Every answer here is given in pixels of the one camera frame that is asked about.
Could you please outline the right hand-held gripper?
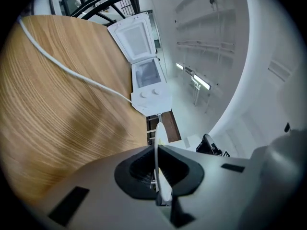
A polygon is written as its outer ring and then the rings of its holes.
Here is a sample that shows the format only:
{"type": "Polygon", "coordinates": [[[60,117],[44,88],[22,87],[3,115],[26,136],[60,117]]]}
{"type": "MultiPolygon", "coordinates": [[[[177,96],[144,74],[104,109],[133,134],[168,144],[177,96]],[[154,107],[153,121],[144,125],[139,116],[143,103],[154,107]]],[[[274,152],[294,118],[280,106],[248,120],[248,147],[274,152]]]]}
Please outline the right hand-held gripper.
{"type": "Polygon", "coordinates": [[[196,148],[196,152],[214,156],[230,157],[230,154],[227,151],[222,152],[219,148],[217,148],[209,134],[203,135],[202,141],[196,148]]]}

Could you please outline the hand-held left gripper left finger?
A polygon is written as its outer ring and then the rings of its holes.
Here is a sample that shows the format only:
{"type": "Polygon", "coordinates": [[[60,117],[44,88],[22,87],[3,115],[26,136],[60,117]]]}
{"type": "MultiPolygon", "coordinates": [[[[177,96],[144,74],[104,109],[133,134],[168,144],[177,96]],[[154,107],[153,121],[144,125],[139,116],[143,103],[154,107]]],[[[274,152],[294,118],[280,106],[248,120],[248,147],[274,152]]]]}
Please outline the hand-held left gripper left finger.
{"type": "Polygon", "coordinates": [[[89,193],[69,221],[69,230],[171,230],[169,220],[154,201],[138,200],[124,193],[114,178],[116,166],[144,147],[90,162],[54,185],[37,203],[47,216],[76,186],[89,193]]]}

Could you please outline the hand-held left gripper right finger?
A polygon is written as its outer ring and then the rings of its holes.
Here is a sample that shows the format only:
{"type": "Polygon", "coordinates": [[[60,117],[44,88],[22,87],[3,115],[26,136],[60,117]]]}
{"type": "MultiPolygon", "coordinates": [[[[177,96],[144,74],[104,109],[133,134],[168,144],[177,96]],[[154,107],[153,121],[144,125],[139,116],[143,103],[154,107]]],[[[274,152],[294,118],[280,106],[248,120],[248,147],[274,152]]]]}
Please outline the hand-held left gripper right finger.
{"type": "Polygon", "coordinates": [[[260,183],[263,149],[249,159],[196,153],[160,146],[158,162],[175,176],[170,212],[160,212],[158,230],[256,230],[255,195],[260,183]]]}

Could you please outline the white plate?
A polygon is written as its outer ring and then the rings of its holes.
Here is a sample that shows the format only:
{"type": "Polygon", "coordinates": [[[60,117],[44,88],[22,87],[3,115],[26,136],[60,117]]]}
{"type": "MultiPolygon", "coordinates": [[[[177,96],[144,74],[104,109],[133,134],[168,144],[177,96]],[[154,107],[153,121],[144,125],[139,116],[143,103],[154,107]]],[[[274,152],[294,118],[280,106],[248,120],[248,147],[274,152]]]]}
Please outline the white plate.
{"type": "Polygon", "coordinates": [[[158,162],[158,146],[167,145],[168,137],[166,129],[162,122],[159,122],[156,126],[155,138],[154,138],[154,165],[155,165],[155,180],[156,180],[156,189],[158,190],[159,195],[165,202],[170,202],[172,200],[172,188],[162,171],[159,169],[158,162]]]}

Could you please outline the white microwave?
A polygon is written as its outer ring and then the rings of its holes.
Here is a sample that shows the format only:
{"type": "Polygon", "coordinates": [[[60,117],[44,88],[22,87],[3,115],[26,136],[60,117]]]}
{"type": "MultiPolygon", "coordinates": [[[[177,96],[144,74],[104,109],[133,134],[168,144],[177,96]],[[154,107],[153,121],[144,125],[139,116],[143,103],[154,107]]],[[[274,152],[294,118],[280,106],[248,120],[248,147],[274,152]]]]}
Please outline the white microwave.
{"type": "Polygon", "coordinates": [[[172,96],[156,55],[148,13],[130,16],[107,29],[131,65],[132,106],[146,117],[171,111],[172,96]]]}

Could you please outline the long ceiling light strip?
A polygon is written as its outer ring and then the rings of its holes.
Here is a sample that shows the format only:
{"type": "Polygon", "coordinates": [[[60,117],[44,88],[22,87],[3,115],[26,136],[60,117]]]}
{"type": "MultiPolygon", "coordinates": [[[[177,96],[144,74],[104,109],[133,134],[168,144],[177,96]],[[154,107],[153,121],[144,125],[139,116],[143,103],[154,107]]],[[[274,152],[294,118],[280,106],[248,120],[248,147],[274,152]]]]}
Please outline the long ceiling light strip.
{"type": "Polygon", "coordinates": [[[207,90],[211,89],[211,85],[208,84],[206,81],[204,81],[203,79],[201,79],[199,76],[197,76],[196,74],[194,74],[193,76],[194,80],[196,80],[199,84],[201,84],[203,87],[205,87],[207,90]]]}

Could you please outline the light wooden table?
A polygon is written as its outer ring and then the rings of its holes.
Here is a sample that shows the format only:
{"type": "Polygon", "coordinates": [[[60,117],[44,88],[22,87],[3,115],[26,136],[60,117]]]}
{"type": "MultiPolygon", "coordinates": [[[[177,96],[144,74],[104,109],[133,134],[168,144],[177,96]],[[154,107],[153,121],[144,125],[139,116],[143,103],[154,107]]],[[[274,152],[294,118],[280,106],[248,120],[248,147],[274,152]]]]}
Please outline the light wooden table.
{"type": "Polygon", "coordinates": [[[146,118],[129,103],[131,69],[103,25],[67,16],[28,16],[0,52],[0,159],[13,191],[35,205],[81,166],[147,144],[146,118]],[[22,30],[69,69],[64,72],[22,30]]]}

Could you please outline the black metal railing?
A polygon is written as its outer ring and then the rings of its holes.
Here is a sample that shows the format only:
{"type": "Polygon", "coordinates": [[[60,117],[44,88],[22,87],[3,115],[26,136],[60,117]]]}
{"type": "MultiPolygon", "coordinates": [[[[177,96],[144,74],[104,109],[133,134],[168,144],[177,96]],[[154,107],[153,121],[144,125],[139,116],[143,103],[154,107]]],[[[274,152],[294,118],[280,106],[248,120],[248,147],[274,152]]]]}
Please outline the black metal railing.
{"type": "Polygon", "coordinates": [[[52,15],[111,25],[140,13],[139,0],[48,0],[52,15]]]}

